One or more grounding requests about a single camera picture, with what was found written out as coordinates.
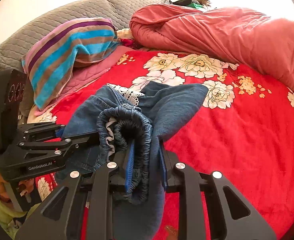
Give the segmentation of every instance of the striped towel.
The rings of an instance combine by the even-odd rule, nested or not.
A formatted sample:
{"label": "striped towel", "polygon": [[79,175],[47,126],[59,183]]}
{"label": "striped towel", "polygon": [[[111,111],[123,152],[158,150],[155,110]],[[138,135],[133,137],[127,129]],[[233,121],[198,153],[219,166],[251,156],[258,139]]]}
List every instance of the striped towel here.
{"label": "striped towel", "polygon": [[43,110],[60,94],[73,67],[99,62],[119,44],[111,20],[101,17],[68,21],[34,44],[22,57],[22,65],[38,108]]}

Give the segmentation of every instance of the silver screw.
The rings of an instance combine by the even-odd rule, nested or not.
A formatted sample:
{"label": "silver screw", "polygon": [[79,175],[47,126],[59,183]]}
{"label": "silver screw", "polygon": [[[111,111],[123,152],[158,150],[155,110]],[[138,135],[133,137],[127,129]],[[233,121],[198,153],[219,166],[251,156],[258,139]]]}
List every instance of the silver screw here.
{"label": "silver screw", "polygon": [[221,172],[219,172],[219,171],[214,171],[214,172],[212,173],[212,175],[213,175],[213,177],[216,178],[216,179],[221,179],[221,178],[222,178],[222,174],[221,174]]}
{"label": "silver screw", "polygon": [[186,165],[184,163],[176,163],[176,168],[182,170],[186,168]]}
{"label": "silver screw", "polygon": [[113,168],[117,167],[117,163],[110,162],[110,163],[107,164],[107,167],[110,168],[110,169],[113,169]]}
{"label": "silver screw", "polygon": [[72,171],[72,172],[70,173],[70,176],[71,176],[72,178],[77,178],[77,177],[79,177],[79,172],[78,172],[78,171]]}

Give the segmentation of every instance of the red bed sheet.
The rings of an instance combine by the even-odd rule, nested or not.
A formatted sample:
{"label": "red bed sheet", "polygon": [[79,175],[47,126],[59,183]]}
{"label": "red bed sheet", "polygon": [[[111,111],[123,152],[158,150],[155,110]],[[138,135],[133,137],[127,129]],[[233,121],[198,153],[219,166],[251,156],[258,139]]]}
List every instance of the red bed sheet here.
{"label": "red bed sheet", "polygon": [[[204,106],[165,142],[165,148],[199,172],[221,171],[280,239],[294,222],[294,93],[245,65],[196,56],[127,52],[101,78],[61,100],[51,113],[57,123],[67,124],[78,106],[107,83],[134,90],[150,80],[205,84],[209,93]],[[178,227],[178,194],[166,194],[154,240],[166,238],[166,225]]]}

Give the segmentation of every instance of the blue stripe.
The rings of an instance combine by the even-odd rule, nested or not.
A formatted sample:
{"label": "blue stripe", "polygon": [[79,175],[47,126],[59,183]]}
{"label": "blue stripe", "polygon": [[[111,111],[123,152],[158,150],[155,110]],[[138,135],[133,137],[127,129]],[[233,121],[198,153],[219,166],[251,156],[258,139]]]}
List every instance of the blue stripe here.
{"label": "blue stripe", "polygon": [[[76,39],[90,39],[94,37],[107,37],[107,36],[115,36],[115,32],[113,30],[95,30],[95,31],[88,31],[83,33],[73,33],[70,35],[68,40],[55,52],[49,55],[37,68],[33,79],[31,80],[32,87],[34,91],[37,88],[37,83],[39,82],[40,78],[44,74],[45,70],[48,66],[52,65],[56,60],[58,60],[71,46],[71,42]],[[97,50],[91,52],[91,54],[100,53],[102,50]]]}
{"label": "blue stripe", "polygon": [[[106,51],[108,48],[116,48],[118,42],[105,42],[105,43],[97,43],[97,44],[88,44],[82,45],[78,44],[73,48],[72,53],[68,56],[68,58],[50,75],[47,82],[44,84],[37,98],[35,99],[35,104],[38,108],[42,108],[47,99],[52,95],[53,90],[57,86],[57,84],[62,80],[67,71],[73,67],[76,55],[78,52],[86,53],[86,54],[94,54],[96,51]],[[114,49],[111,49],[108,53],[104,55],[104,58],[108,57]]]}

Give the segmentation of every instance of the gray quilted headboard cover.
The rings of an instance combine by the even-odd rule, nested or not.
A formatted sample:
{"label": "gray quilted headboard cover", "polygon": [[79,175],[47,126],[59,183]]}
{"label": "gray quilted headboard cover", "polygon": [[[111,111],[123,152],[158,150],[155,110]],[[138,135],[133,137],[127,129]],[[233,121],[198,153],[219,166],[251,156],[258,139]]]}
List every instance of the gray quilted headboard cover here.
{"label": "gray quilted headboard cover", "polygon": [[[29,22],[0,44],[0,69],[13,67],[23,71],[21,57],[60,24],[75,18],[110,18],[117,29],[129,28],[133,13],[148,4],[169,0],[80,0],[49,11]],[[20,111],[28,116],[34,104],[33,90],[27,81]]]}

